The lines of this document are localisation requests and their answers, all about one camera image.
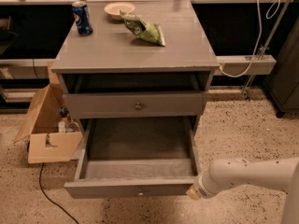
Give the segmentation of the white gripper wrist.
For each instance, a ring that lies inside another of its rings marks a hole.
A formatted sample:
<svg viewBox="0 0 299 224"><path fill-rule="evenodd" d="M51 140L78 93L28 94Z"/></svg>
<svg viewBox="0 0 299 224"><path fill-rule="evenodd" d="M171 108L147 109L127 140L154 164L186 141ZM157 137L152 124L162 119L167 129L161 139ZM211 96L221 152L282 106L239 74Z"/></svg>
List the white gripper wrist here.
<svg viewBox="0 0 299 224"><path fill-rule="evenodd" d="M208 170L202 171L194 180L186 194L192 200L198 201L202 198L208 199L219 193L219 187L212 179Z"/></svg>

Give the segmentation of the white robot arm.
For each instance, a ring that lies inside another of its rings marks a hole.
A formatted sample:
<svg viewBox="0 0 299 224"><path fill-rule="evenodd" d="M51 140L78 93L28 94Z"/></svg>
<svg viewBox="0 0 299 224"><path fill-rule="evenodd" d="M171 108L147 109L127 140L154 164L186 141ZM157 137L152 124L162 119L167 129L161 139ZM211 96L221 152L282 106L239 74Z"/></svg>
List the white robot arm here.
<svg viewBox="0 0 299 224"><path fill-rule="evenodd" d="M193 200L212 198L222 191L252 185L287 194L281 224L299 224L299 158L250 162L243 158L217 159L186 191Z"/></svg>

